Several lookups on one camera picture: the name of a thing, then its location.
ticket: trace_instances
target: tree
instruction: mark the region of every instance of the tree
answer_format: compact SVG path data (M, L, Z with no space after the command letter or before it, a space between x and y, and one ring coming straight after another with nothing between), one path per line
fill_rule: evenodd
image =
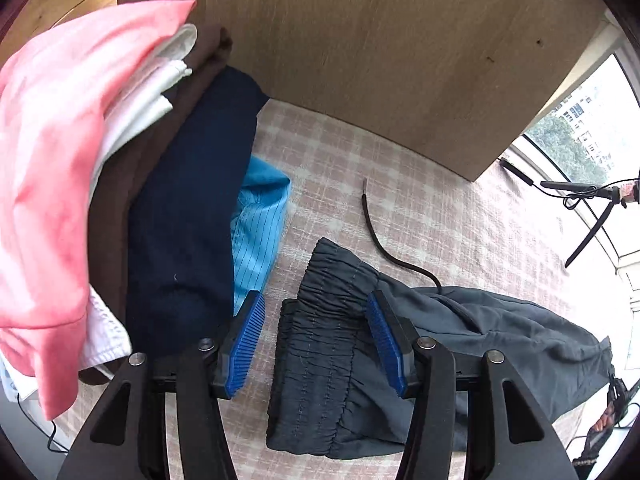
M604 184L607 171L589 158L573 137L568 121L552 114L540 119L525 134L560 167L572 182Z

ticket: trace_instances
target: checkered cloth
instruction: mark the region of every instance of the checkered cloth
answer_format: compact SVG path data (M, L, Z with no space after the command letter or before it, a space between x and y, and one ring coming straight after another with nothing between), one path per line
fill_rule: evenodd
M280 303L294 298L313 248L327 237L409 286L431 286L419 274L383 260L367 233L367 199L381 243L395 256L433 271L443 285L484 288L523 298L572 319L566 298L562 221L540 207L529 188L497 164L474 183L375 134L271 100L258 117L254 154L292 180L280 253L264 291L267 315L244 388L220 400L226 439L240 479L393 479L400 455L330 460L267 449L265 432ZM75 405L57 422L73 436L104 387L80 385ZM567 442L581 408L556 422ZM166 412L172 478L181 479L175 396ZM461 479L455 453L451 478Z

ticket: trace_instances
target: silver bolt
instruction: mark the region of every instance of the silver bolt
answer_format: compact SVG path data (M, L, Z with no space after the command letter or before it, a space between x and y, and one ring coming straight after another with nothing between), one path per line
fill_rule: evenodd
M433 337L419 337L417 343L423 350L431 350L436 347L436 340Z
M198 350L200 350L201 352L207 352L209 350L212 350L215 345L216 344L213 342L212 338L206 337L204 339L201 339L198 343Z
M136 352L135 354L131 354L129 356L129 364L131 366L140 366L143 362L145 362L146 356L142 352Z
M504 362L504 354L499 350L489 350L486 356L489 358L489 361L497 365Z

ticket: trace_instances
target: pink shirt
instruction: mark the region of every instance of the pink shirt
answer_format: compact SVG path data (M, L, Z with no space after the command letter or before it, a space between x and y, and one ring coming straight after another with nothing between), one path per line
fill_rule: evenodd
M0 351L51 420L78 394L89 295L89 185L104 112L193 0L98 10L33 38L0 70Z

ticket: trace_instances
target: black drawstring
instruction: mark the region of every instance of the black drawstring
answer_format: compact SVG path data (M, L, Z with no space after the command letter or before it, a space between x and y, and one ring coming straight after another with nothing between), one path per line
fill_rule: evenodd
M367 207L367 179L364 179L364 182L362 183L362 211L364 212L364 220L367 223L367 229L369 230L371 239L373 240L373 243L377 247L380 254L382 254L391 263L396 264L399 267L404 267L405 269L413 270L415 272L423 274L433 283L435 283L436 287L438 288L438 294L442 294L442 285L432 272L429 272L428 270L425 270L421 267L417 267L414 264L408 264L407 262L398 260L395 256L392 256L391 254L386 252L386 249L380 244L380 241L376 236L376 232L373 230L373 224L371 223L371 217L369 216L369 208Z

